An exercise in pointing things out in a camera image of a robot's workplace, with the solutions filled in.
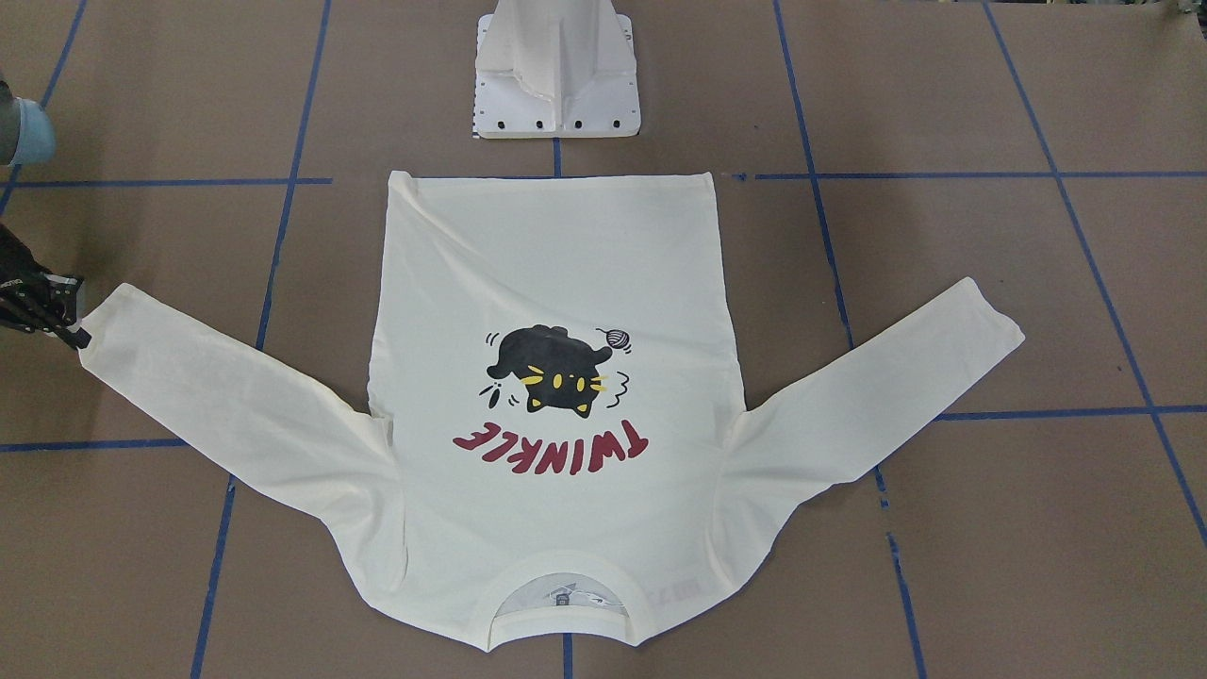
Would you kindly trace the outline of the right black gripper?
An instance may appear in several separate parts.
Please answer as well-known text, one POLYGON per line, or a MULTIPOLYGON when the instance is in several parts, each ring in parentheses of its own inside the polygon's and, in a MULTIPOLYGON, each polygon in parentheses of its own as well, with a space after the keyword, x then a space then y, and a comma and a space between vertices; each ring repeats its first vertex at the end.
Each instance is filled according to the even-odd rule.
POLYGON ((78 326, 78 289, 83 279, 51 273, 30 248, 1 226, 1 323, 13 330, 57 334, 74 351, 91 345, 78 326))

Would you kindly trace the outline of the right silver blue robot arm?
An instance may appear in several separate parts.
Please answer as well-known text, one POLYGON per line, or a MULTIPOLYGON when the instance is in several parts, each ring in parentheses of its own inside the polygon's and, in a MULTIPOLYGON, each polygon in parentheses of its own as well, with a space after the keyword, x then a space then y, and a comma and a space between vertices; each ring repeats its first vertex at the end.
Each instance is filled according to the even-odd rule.
MULTIPOLYGON (((56 129, 43 107, 16 96, 1 82, 1 162, 4 166, 48 160, 56 154, 56 129)), ((84 279, 57 275, 41 265, 11 229, 1 226, 1 324, 23 334, 58 336, 74 351, 91 344, 78 327, 78 292, 84 279)))

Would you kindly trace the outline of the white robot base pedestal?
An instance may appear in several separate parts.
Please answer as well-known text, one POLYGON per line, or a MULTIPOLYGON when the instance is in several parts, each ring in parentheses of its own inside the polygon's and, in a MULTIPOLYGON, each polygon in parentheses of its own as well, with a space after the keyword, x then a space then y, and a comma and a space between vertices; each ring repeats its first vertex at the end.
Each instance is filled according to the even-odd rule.
POLYGON ((631 19, 611 1, 500 1, 477 22, 474 66, 474 137, 634 137, 641 128, 631 19))

